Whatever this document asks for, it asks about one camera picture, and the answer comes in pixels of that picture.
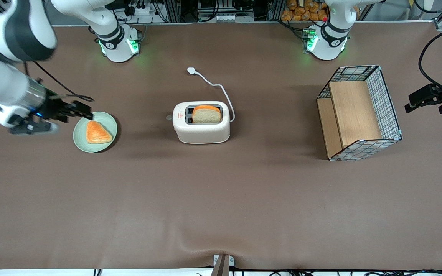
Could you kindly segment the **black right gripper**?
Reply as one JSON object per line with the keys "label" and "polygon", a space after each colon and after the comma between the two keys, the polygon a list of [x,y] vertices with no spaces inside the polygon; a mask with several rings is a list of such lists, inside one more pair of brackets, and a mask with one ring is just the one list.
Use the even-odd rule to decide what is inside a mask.
{"label": "black right gripper", "polygon": [[44,102],[36,109],[36,116],[68,123],[68,117],[81,117],[93,120],[91,107],[79,101],[68,104],[63,101],[66,95],[46,90]]}

